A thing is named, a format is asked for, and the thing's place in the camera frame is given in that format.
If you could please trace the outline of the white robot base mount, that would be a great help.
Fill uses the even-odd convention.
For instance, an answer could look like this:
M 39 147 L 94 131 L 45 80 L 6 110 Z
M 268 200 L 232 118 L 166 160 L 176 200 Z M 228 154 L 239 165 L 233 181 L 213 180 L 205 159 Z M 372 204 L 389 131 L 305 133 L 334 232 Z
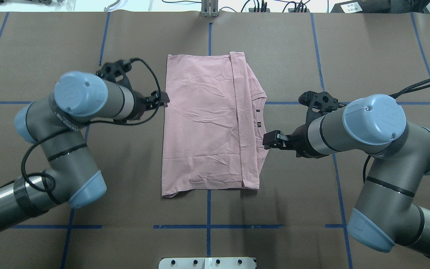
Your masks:
M 178 257 L 163 258 L 159 269 L 257 269 L 252 257 Z

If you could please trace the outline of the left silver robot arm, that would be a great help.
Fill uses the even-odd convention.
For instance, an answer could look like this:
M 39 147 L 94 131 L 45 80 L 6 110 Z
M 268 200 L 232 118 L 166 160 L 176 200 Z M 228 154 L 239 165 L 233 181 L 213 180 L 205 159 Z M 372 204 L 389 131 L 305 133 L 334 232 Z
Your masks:
M 62 75 L 51 95 L 14 118 L 31 148 L 22 159 L 21 175 L 0 187 L 0 232 L 60 204 L 79 209 L 101 198 L 106 184 L 81 129 L 95 123 L 126 125 L 168 102 L 160 88 L 144 97 L 87 72 Z

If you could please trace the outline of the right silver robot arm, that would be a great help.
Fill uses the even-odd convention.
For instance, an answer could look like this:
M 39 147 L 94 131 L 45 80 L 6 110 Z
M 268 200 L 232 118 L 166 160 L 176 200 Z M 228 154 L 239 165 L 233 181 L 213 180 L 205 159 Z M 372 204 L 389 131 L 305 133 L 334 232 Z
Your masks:
M 430 129 L 409 122 L 391 95 L 341 104 L 329 93 L 308 91 L 299 102 L 308 108 L 305 124 L 288 135 L 266 133 L 264 148 L 294 150 L 305 158 L 365 152 L 373 162 L 348 233 L 379 252 L 398 244 L 430 259 L 430 210 L 413 203 L 421 180 L 430 175 Z

